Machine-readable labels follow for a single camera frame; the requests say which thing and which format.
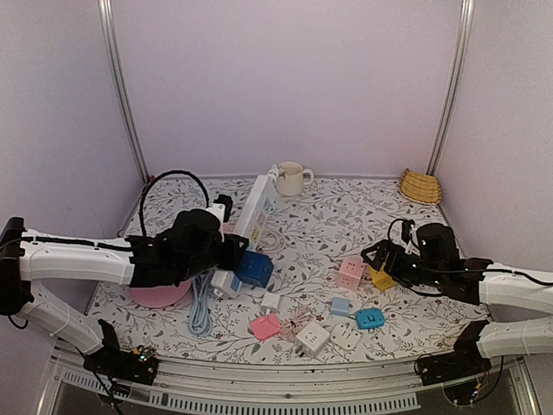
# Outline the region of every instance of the white mug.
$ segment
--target white mug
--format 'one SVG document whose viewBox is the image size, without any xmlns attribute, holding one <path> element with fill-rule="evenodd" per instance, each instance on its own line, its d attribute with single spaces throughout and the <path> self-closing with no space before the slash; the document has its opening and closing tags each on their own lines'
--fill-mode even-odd
<svg viewBox="0 0 553 415">
<path fill-rule="evenodd" d="M 299 163 L 280 163 L 278 169 L 280 174 L 276 179 L 276 191 L 281 195 L 299 195 L 303 190 L 303 186 L 308 186 L 315 179 L 313 170 L 304 169 Z"/>
</svg>

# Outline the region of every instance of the woven basket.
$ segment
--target woven basket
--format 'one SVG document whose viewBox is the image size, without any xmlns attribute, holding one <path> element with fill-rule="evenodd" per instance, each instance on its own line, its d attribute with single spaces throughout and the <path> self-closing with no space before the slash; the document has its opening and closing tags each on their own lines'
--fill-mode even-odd
<svg viewBox="0 0 553 415">
<path fill-rule="evenodd" d="M 409 169 L 405 169 L 399 181 L 399 193 L 410 201 L 424 205 L 437 205 L 442 200 L 442 188 L 438 179 Z"/>
</svg>

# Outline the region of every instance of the pink bowl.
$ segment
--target pink bowl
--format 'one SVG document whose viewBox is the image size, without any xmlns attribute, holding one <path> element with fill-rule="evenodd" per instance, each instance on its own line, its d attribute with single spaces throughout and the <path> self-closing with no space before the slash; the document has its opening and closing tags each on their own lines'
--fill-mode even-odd
<svg viewBox="0 0 553 415">
<path fill-rule="evenodd" d="M 171 285 L 170 287 L 129 288 L 129 293 L 133 301 L 143 307 L 162 309 L 183 298 L 190 290 L 191 284 L 192 279 L 189 279 L 178 287 Z"/>
</svg>

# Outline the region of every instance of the mug handle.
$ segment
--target mug handle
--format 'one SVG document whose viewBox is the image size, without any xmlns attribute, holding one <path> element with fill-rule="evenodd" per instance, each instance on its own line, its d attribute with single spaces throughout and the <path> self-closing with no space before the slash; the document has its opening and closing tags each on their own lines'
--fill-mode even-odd
<svg viewBox="0 0 553 415">
<path fill-rule="evenodd" d="M 305 177 L 303 178 L 303 186 L 308 186 L 310 185 L 314 180 L 315 180 L 315 175 L 313 174 L 313 170 L 312 169 L 303 169 L 303 175 L 308 175 L 309 178 L 305 179 Z"/>
</svg>

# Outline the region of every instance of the blue box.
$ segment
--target blue box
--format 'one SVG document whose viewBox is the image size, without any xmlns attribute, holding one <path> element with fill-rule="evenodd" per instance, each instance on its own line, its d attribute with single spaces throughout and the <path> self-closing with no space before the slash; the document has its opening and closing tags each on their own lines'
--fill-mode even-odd
<svg viewBox="0 0 553 415">
<path fill-rule="evenodd" d="M 273 268 L 274 265 L 267 255 L 246 251 L 240 267 L 234 272 L 234 275 L 245 284 L 267 288 Z"/>
<path fill-rule="evenodd" d="M 384 326 L 386 319 L 381 309 L 359 310 L 355 313 L 355 320 L 360 329 L 375 329 Z"/>
<path fill-rule="evenodd" d="M 333 298 L 330 314 L 333 316 L 347 316 L 349 314 L 349 300 L 345 298 Z"/>
</svg>

